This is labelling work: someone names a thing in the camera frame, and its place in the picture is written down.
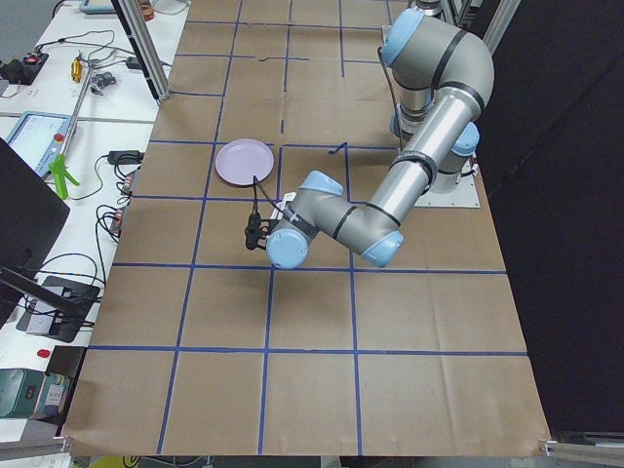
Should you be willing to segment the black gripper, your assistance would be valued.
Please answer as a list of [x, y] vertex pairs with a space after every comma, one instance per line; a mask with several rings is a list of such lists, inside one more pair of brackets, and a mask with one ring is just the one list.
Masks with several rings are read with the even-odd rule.
[[278, 219], [263, 219], [260, 214], [250, 214], [245, 232], [245, 246], [249, 251], [266, 250], [266, 241], [271, 231], [279, 223]]

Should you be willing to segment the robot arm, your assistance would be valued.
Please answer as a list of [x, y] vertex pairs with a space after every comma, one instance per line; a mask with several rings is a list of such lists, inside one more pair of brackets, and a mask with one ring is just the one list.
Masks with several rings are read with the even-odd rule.
[[487, 45], [419, 9], [406, 9], [397, 17], [380, 57], [402, 90], [432, 91], [432, 106], [366, 204], [348, 203], [342, 185], [330, 176], [308, 174], [268, 234], [265, 250], [273, 266], [300, 266], [320, 232], [369, 263], [386, 266], [404, 242], [401, 223], [491, 97], [494, 66]]

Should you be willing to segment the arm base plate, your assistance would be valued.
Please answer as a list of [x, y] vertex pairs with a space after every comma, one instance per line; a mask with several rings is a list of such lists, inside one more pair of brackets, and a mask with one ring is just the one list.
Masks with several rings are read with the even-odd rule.
[[455, 175], [438, 174], [434, 187], [418, 198], [415, 208], [478, 209], [481, 204], [472, 164], [464, 164]]

